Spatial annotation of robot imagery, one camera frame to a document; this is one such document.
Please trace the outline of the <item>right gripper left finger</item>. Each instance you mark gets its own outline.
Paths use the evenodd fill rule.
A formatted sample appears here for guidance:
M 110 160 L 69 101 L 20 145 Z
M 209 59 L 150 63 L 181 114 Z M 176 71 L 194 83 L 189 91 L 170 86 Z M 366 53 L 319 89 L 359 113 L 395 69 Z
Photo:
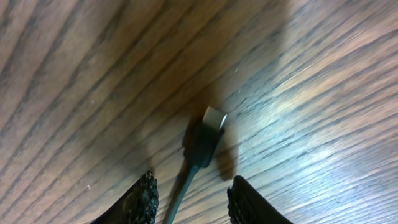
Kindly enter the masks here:
M 154 224 L 158 207 L 157 179 L 148 170 L 91 224 Z

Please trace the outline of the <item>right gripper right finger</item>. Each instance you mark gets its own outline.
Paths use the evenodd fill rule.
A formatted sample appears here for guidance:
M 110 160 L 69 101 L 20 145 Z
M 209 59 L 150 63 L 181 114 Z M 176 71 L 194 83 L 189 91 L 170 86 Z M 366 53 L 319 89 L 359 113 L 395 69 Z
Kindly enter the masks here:
M 227 194 L 233 224 L 292 224 L 240 175 L 234 177 Z

